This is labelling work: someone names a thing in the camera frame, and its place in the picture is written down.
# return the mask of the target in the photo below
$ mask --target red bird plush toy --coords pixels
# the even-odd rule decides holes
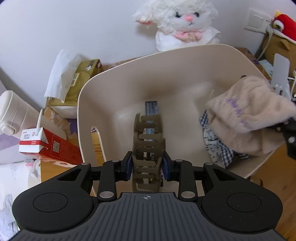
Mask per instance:
[[[286,14],[277,16],[273,23],[274,33],[296,44],[296,22]]]

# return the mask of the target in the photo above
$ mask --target white wall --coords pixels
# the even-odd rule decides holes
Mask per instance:
[[[134,23],[145,0],[5,0],[0,5],[0,79],[35,108],[43,107],[48,77],[61,49],[72,48],[103,63],[156,51],[155,27]],[[295,17],[296,5],[282,0],[213,0],[214,27],[221,42],[254,53],[263,34],[243,29],[249,7]]]

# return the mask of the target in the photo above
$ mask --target beige plastic basket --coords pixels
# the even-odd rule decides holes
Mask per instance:
[[[218,44],[152,54],[94,76],[83,87],[78,100],[83,161],[97,165],[92,127],[99,131],[105,160],[122,159],[132,150],[136,113],[145,114],[145,101],[157,101],[170,157],[202,166],[210,161],[199,124],[205,103],[211,93],[225,92],[242,75],[264,78],[237,49]],[[248,177],[269,156],[234,161],[229,170]]]

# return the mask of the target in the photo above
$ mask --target qr code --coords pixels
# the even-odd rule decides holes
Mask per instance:
[[[59,153],[59,143],[54,141],[54,146],[52,148],[53,151]]]
[[[25,134],[24,135],[24,140],[30,140],[30,134]]]

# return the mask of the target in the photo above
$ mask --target crosshair marker symbol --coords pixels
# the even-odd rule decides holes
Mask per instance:
[[[146,196],[144,196],[144,197],[142,197],[142,198],[144,198],[145,200],[149,200],[149,199],[152,198],[152,197],[149,196],[149,195],[146,195]]]

